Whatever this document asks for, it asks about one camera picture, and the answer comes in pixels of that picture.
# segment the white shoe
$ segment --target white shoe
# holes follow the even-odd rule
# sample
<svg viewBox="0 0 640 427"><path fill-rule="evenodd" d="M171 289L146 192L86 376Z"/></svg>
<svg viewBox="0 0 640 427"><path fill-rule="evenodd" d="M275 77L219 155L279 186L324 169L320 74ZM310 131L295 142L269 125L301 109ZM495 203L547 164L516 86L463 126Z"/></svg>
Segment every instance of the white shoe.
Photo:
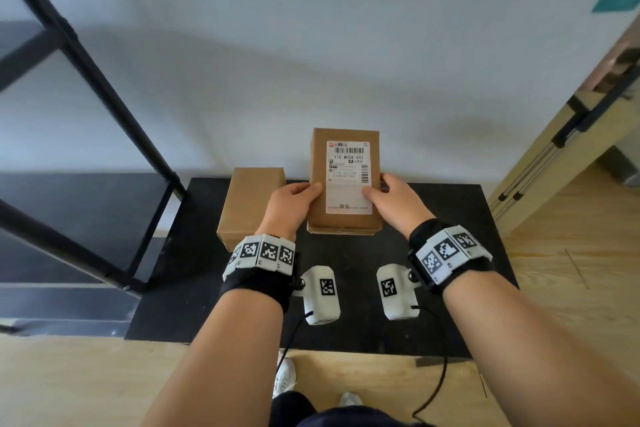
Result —
<svg viewBox="0 0 640 427"><path fill-rule="evenodd" d="M291 358L284 358L280 369L276 373L276 381L273 384L273 398L293 390L296 386L296 367Z"/></svg>
<svg viewBox="0 0 640 427"><path fill-rule="evenodd" d="M362 400L355 393L345 392L340 397L338 407L350 407L352 405L362 405Z"/></svg>

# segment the barcode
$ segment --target barcode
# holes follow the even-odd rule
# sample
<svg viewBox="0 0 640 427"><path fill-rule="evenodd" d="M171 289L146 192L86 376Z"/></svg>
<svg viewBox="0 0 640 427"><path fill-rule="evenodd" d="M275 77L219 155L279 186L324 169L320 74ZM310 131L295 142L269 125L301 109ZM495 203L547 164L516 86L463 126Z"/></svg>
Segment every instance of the barcode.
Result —
<svg viewBox="0 0 640 427"><path fill-rule="evenodd" d="M369 166L367 164L360 166L360 179L363 184L369 184Z"/></svg>
<svg viewBox="0 0 640 427"><path fill-rule="evenodd" d="M334 147L336 154L364 154L364 147Z"/></svg>

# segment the floor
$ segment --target floor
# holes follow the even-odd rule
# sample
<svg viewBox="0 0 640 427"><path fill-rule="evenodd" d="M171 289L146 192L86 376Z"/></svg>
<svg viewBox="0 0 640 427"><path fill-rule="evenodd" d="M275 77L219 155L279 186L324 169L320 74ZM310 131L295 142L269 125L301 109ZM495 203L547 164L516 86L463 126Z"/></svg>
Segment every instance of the floor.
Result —
<svg viewBox="0 0 640 427"><path fill-rule="evenodd" d="M640 190L590 167L505 240L524 293L640 382ZM3 425L137 425L185 346L0 337ZM322 409L353 391L409 420L440 366L412 358L293 352L297 389ZM440 426L507 425L473 363L450 366L423 414Z"/></svg>

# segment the hand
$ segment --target hand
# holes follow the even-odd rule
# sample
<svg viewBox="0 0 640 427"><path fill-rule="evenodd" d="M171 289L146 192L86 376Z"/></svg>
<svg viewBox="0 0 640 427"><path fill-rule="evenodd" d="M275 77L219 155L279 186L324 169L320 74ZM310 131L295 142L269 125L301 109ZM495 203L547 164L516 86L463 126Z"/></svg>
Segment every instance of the hand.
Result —
<svg viewBox="0 0 640 427"><path fill-rule="evenodd" d="M362 194L373 201L382 218L408 240L411 232L420 223L435 216L406 182L388 172L381 174L380 177L387 183L388 192L367 186L362 188Z"/></svg>
<svg viewBox="0 0 640 427"><path fill-rule="evenodd" d="M267 211L256 235L274 235L296 241L296 231L307 217L309 204L322 192L322 184L296 182L276 189L271 194Z"/></svg>

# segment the black table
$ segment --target black table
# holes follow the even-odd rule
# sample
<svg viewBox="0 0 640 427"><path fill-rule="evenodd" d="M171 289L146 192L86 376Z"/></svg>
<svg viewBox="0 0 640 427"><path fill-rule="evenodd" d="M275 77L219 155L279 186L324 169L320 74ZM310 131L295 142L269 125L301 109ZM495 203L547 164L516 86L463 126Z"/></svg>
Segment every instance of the black table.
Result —
<svg viewBox="0 0 640 427"><path fill-rule="evenodd" d="M216 236L228 179L197 178L189 184L126 339L191 342L218 299L222 272L230 253ZM493 255L496 269L517 286L509 259L479 185L412 183L422 201L440 219L468 229ZM433 318L389 321L383 312L376 271L382 265L408 266L407 244L385 225L370 237L311 235L298 230L301 273L315 265L333 269L340 298L338 321L309 326L303 321L292 348L392 355L440 356L442 343ZM418 302L440 318L449 355L470 358L441 297L416 289ZM281 345L303 316L301 298L292 298L285 315Z"/></svg>

